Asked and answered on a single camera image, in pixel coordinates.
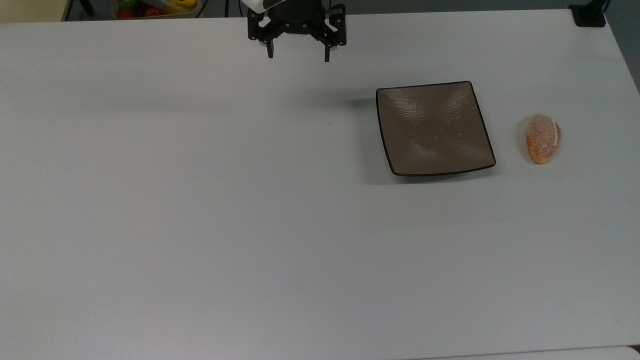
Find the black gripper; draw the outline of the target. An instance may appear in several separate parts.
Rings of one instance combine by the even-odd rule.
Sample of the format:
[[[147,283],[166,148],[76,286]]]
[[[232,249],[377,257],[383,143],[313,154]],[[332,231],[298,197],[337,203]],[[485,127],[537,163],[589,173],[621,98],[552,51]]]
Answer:
[[[324,62],[332,48],[348,43],[346,6],[329,0],[249,0],[247,38],[266,46],[274,58],[274,39],[283,34],[310,35],[324,46]]]

